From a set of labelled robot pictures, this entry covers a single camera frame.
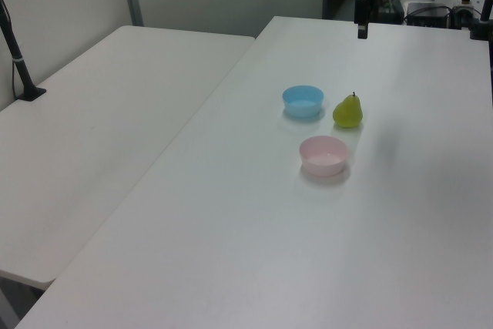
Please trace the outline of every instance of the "green pear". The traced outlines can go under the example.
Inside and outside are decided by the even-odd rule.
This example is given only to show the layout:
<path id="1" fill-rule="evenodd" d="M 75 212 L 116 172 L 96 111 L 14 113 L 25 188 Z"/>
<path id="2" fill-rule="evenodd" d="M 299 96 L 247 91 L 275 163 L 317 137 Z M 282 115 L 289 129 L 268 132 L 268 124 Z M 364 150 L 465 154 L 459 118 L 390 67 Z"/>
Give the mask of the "green pear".
<path id="1" fill-rule="evenodd" d="M 363 119 L 360 99 L 354 94 L 339 103 L 332 114 L 335 123 L 340 127 L 357 127 Z"/>

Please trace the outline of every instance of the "cable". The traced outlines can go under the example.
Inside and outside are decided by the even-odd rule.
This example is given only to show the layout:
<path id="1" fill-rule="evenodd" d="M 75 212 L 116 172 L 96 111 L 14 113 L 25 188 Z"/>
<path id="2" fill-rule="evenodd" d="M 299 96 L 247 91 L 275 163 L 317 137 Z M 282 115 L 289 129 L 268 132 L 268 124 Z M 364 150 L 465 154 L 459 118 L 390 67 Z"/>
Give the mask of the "cable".
<path id="1" fill-rule="evenodd" d="M 411 12 L 409 13 L 408 15 L 406 15 L 404 17 L 404 21 L 407 23 L 407 19 L 413 15 L 419 15 L 420 13 L 423 13 L 423 12 L 426 12 L 426 11 L 431 11 L 433 9 L 448 9 L 448 14 L 451 14 L 452 13 L 452 9 L 447 7 L 446 5 L 437 5 L 435 7 L 427 7 L 427 8 L 422 8 L 422 9 L 418 9 L 414 12 Z"/>

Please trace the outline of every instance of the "floor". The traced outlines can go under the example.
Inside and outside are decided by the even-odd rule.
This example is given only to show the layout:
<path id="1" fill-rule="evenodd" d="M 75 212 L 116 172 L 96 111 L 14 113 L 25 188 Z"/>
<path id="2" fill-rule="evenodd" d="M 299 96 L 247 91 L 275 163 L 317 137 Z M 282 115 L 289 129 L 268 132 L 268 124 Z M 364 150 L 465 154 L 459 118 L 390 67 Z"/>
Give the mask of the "floor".
<path id="1" fill-rule="evenodd" d="M 42 293 L 42 290 L 0 277 L 0 329 L 13 329 Z"/>

